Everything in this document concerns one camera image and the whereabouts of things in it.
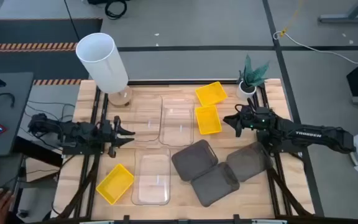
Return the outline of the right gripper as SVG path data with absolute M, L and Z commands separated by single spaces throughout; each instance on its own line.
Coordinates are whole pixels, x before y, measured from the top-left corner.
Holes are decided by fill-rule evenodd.
M 240 137 L 242 130 L 269 130 L 274 127 L 277 115 L 266 107 L 256 107 L 250 98 L 248 105 L 236 104 L 237 111 L 234 115 L 225 116 L 223 121 L 236 130 L 236 137 Z

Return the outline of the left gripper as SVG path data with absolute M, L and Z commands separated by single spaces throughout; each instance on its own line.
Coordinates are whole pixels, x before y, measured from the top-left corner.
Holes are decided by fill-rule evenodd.
M 108 155 L 109 157 L 115 158 L 117 149 L 134 140 L 134 138 L 118 138 L 117 130 L 120 135 L 124 136 L 133 136 L 135 132 L 122 128 L 120 125 L 121 120 L 118 116 L 114 117 L 112 123 L 113 126 L 111 126 L 110 120 L 105 119 L 101 122 L 100 128 L 102 142 L 111 144 L 108 149 Z

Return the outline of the yellow plastic basket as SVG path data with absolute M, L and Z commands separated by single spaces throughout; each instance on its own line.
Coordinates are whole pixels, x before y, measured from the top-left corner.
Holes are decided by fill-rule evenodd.
M 134 176 L 122 164 L 118 164 L 99 183 L 96 191 L 110 204 L 114 205 L 133 184 Z
M 195 109 L 200 134 L 216 134 L 222 131 L 218 110 L 215 105 Z
M 215 105 L 227 98 L 227 94 L 220 82 L 199 87 L 195 90 L 195 93 L 202 106 Z

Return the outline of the grey plastic basket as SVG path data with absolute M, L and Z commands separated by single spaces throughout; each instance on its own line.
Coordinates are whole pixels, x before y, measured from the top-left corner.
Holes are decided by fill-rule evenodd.
M 181 180 L 189 182 L 218 163 L 209 143 L 202 139 L 172 156 L 173 165 Z
M 209 207 L 240 187 L 238 179 L 226 162 L 210 168 L 190 183 L 200 204 L 204 207 Z
M 253 142 L 228 154 L 226 163 L 239 182 L 245 182 L 251 177 L 272 168 L 269 154 L 260 142 Z

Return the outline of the green plant in white pot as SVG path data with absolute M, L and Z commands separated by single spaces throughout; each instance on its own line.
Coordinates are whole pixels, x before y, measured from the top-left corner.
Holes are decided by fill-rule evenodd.
M 239 70 L 239 78 L 237 79 L 238 88 L 236 95 L 242 100 L 252 98 L 256 93 L 257 87 L 264 83 L 266 80 L 265 74 L 269 69 L 269 62 L 257 67 L 255 70 L 252 68 L 252 62 L 249 55 L 246 55 L 244 68 Z

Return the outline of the white lamp with wooden base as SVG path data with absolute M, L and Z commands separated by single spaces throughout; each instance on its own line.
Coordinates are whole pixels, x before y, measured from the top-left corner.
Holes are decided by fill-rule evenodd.
M 98 32 L 83 37 L 76 45 L 76 56 L 97 87 L 114 106 L 127 106 L 132 98 L 129 76 L 114 39 Z

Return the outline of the light wooden board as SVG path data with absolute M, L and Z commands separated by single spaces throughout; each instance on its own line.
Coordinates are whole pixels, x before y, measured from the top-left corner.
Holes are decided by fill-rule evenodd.
M 25 160 L 25 169 L 26 182 L 41 179 L 60 170 L 58 166 L 53 166 L 30 157 Z

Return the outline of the grey side desk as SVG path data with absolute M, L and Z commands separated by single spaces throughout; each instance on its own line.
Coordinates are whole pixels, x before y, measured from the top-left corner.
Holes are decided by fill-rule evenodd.
M 15 98 L 12 108 L 11 97 L 0 96 L 0 124 L 6 128 L 6 131 L 0 134 L 0 156 L 6 156 L 14 148 L 34 75 L 30 72 L 0 73 L 0 79 L 6 83 L 0 87 L 0 93 L 10 93 Z

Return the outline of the black hazard-striped floor mat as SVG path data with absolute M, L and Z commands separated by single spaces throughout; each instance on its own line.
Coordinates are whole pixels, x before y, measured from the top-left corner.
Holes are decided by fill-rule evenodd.
M 77 43 L 101 30 L 102 19 L 0 19 L 0 73 L 31 72 L 34 85 L 78 85 L 88 72 Z

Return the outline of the grey metal table foot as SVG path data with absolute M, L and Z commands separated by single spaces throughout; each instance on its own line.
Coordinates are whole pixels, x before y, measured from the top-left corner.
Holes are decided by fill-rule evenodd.
M 323 14 L 318 17 L 320 23 L 358 23 L 358 3 L 351 7 L 345 14 Z

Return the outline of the black aluminium table frame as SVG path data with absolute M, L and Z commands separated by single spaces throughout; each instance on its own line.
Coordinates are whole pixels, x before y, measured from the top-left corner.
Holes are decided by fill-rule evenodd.
M 193 97 L 195 106 L 199 106 L 195 90 L 213 81 L 206 80 L 169 80 L 167 83 L 157 80 L 131 81 L 134 93 L 157 95 L 178 98 L 181 95 Z M 233 80 L 220 81 L 228 98 L 218 104 L 219 115 L 234 114 L 234 105 L 238 98 L 235 96 Z M 290 118 L 284 90 L 280 79 L 268 79 L 265 84 L 267 101 L 273 106 L 276 114 Z M 92 80 L 83 80 L 77 95 L 74 120 L 90 121 L 93 111 L 94 98 L 96 95 L 96 84 Z M 240 149 L 241 147 L 256 141 L 255 131 L 242 131 L 241 138 L 236 138 L 234 130 L 226 124 L 222 124 L 223 132 L 220 134 L 201 135 L 198 125 L 195 124 L 195 141 L 206 137 L 219 161 L 226 158 L 226 154 Z M 134 143 L 126 144 L 117 151 L 115 159 L 107 154 L 101 156 L 98 168 L 98 185 L 116 164 L 122 164 L 129 171 L 134 172 Z M 292 194 L 299 201 L 303 208 L 310 213 L 316 213 L 310 189 L 307 183 L 307 176 L 304 170 L 304 163 L 299 159 L 285 153 L 280 153 L 282 160 L 285 182 Z M 75 156 L 61 170 L 58 187 L 55 194 L 53 207 L 58 213 L 72 200 L 78 190 L 80 174 L 83 167 L 84 156 Z M 134 205 L 131 202 L 132 187 L 114 204 L 110 205 L 99 193 L 92 191 L 94 196 L 92 204 L 92 220 L 122 220 L 124 215 L 129 215 L 130 220 L 227 220 L 233 219 L 238 214 L 241 218 L 273 218 L 273 205 L 270 196 L 267 173 L 263 172 L 255 177 L 241 183 L 240 189 L 228 196 L 218 200 L 210 207 L 203 207 L 194 193 L 190 184 L 181 181 L 176 171 L 172 171 L 171 196 L 166 205 Z

